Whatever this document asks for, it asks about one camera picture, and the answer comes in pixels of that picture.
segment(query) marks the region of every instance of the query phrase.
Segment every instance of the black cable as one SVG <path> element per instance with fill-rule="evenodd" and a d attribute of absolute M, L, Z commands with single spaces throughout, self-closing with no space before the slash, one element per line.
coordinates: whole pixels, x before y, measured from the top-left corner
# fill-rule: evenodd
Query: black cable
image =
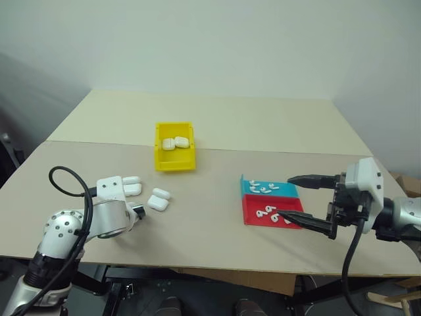
<path fill-rule="evenodd" d="M 67 192 L 66 190 L 63 190 L 54 180 L 53 180 L 53 173 L 57 170 L 63 170 L 68 173 L 70 173 L 82 186 L 84 189 L 84 192 L 82 194 L 73 194 L 70 192 Z M 76 260 L 79 253 L 83 250 L 84 244 L 86 241 L 87 236 L 89 235 L 89 230 L 91 228 L 92 223 L 92 217 L 93 217 L 93 202 L 92 202 L 92 196 L 89 191 L 89 188 L 87 187 L 86 183 L 80 178 L 80 176 L 74 172 L 72 169 L 69 169 L 67 167 L 63 166 L 56 166 L 52 168 L 48 174 L 48 178 L 51 182 L 51 184 L 60 192 L 68 195 L 68 196 L 74 196 L 74 197 L 85 197 L 85 208 L 84 208 L 84 219 L 82 221 L 82 227 L 79 231 L 78 238 L 76 239 L 72 251 L 70 251 L 69 256 L 65 259 L 64 265 L 61 268 L 61 270 L 50 280 L 50 282 L 45 285 L 41 291 L 37 295 L 32 298 L 28 303 L 21 305 L 18 307 L 11 316 L 22 316 L 25 315 L 28 310 L 35 305 L 39 301 L 40 298 L 42 298 L 50 289 L 53 287 L 54 283 L 63 275 L 64 272 L 66 272 L 67 268 Z"/>
<path fill-rule="evenodd" d="M 354 256 L 355 249 L 357 248 L 358 242 L 360 241 L 360 238 L 362 235 L 362 229 L 364 228 L 364 223 L 365 223 L 364 219 L 360 219 L 358 221 L 357 230 L 355 231 L 355 235 L 354 235 L 353 241 L 351 242 L 351 245 L 349 245 L 349 249 L 348 249 L 347 255 L 345 256 L 345 260 L 342 266 L 342 292 L 349 306 L 354 311 L 354 313 L 357 314 L 357 316 L 364 316 L 364 315 L 351 299 L 351 294 L 349 293 L 349 287 L 348 287 L 348 270 L 349 270 L 349 265 L 351 264 L 351 260 Z"/>
<path fill-rule="evenodd" d="M 83 197 L 84 196 L 84 194 L 83 193 L 79 193 L 79 194 L 75 194 L 75 193 L 72 193 L 72 192 L 69 192 L 69 191 L 66 191 L 66 190 L 63 190 L 55 181 L 54 181 L 54 179 L 53 179 L 53 173 L 56 171 L 56 170 L 64 170 L 64 171 L 67 171 L 67 172 L 69 172 L 72 176 L 74 176 L 75 178 L 76 178 L 76 180 L 77 181 L 79 181 L 79 183 L 80 184 L 82 184 L 82 183 L 84 183 L 85 184 L 85 182 L 79 177 L 79 175 L 76 173 L 76 172 L 74 172 L 73 170 L 71 170 L 71 169 L 69 169 L 69 168 L 66 168 L 66 167 L 62 167 L 62 166 L 56 166 L 56 167 L 54 167 L 54 168 L 52 168 L 51 170 L 50 170 L 50 172 L 48 172 L 48 179 L 50 180 L 50 183 L 58 190 L 58 191 L 60 191 L 61 193 L 64 193 L 64 194 L 66 194 L 67 196 L 73 196 L 73 197 L 77 197 L 77 198 L 81 198 L 81 197 Z"/>

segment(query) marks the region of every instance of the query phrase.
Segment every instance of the table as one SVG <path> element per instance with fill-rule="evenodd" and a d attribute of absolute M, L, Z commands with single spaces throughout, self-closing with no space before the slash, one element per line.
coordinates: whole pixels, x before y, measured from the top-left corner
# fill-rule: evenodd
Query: table
<path fill-rule="evenodd" d="M 193 122 L 196 171 L 155 172 L 153 127 L 166 120 Z M 146 201 L 154 187 L 174 196 L 165 212 L 149 211 L 131 232 L 92 240 L 84 262 L 338 275 L 354 228 L 339 227 L 337 239 L 329 240 L 309 230 L 245 226 L 239 178 L 337 174 L 371 155 L 330 101 L 93 90 L 0 190 L 0 254 L 32 257 L 50 214 L 82 208 L 81 199 L 48 182 L 49 169 L 65 165 L 90 186 L 98 178 L 139 175 L 143 193 L 130 200 Z M 385 196 L 403 195 L 379 166 Z M 57 181 L 80 191 L 70 178 Z M 306 212 L 326 216 L 332 191 L 299 188 L 299 195 Z M 419 272 L 408 247 L 378 241 L 374 232 L 362 237 L 350 269 L 353 276 Z"/>

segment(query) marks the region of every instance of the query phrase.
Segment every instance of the yellow bin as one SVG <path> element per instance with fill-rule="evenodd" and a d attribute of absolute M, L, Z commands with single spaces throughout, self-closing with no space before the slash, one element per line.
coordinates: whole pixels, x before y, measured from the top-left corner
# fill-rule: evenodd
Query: yellow bin
<path fill-rule="evenodd" d="M 195 142 L 191 122 L 157 123 L 155 130 L 155 169 L 157 171 L 182 171 L 196 169 Z M 189 148 L 163 150 L 162 141 L 176 136 L 189 139 Z"/>

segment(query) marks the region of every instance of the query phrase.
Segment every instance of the blue tray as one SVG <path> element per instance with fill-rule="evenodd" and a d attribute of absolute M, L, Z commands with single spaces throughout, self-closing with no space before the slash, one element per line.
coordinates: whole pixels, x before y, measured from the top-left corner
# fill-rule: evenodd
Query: blue tray
<path fill-rule="evenodd" d="M 255 194 L 257 196 L 286 196 L 288 198 L 298 197 L 298 191 L 294 184 L 287 182 L 271 182 L 261 180 L 255 180 L 255 182 L 260 183 L 260 186 L 256 187 L 257 190 L 260 190 L 262 187 L 265 187 L 267 190 L 271 190 L 269 188 L 269 183 L 273 183 L 275 186 L 279 187 L 279 189 L 272 190 L 270 193 L 254 193 L 250 191 L 251 185 L 249 180 L 244 179 L 244 174 L 242 174 L 240 178 L 241 198 L 243 198 L 244 194 Z"/>

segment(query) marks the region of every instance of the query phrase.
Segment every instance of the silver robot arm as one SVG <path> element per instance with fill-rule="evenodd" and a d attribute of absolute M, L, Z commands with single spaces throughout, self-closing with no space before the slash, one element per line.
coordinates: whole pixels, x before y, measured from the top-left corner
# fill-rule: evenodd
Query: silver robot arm
<path fill-rule="evenodd" d="M 104 189 L 107 187 L 104 181 L 111 184 L 111 192 L 104 193 Z M 99 180 L 96 190 L 99 193 L 97 195 L 99 199 L 106 200 L 93 206 L 91 227 L 85 242 L 94 237 L 112 238 L 118 236 L 131 230 L 134 224 L 145 216 L 142 205 L 130 205 L 126 202 L 121 177 Z M 26 274 L 19 278 L 3 316 L 10 316 L 19 306 L 27 304 L 60 271 L 74 248 L 78 232 L 82 229 L 84 216 L 83 209 L 63 209 L 48 218 L 43 230 L 43 239 L 34 258 L 30 261 Z M 78 254 L 75 262 L 55 283 L 54 288 L 34 305 L 48 307 L 41 309 L 42 315 L 61 315 L 64 311 L 62 304 L 68 297 L 72 279 L 78 270 L 78 264 L 83 254 L 84 250 Z"/>
<path fill-rule="evenodd" d="M 343 261 L 342 292 L 356 315 L 363 315 L 353 302 L 348 286 L 348 271 L 362 234 L 376 231 L 376 238 L 403 242 L 421 262 L 421 197 L 384 197 L 383 174 L 372 157 L 348 166 L 347 172 L 334 176 L 307 174 L 294 176 L 288 182 L 303 188 L 334 190 L 326 220 L 310 213 L 278 211 L 285 219 L 303 228 L 336 238 L 337 227 L 355 225 L 354 238 Z"/>

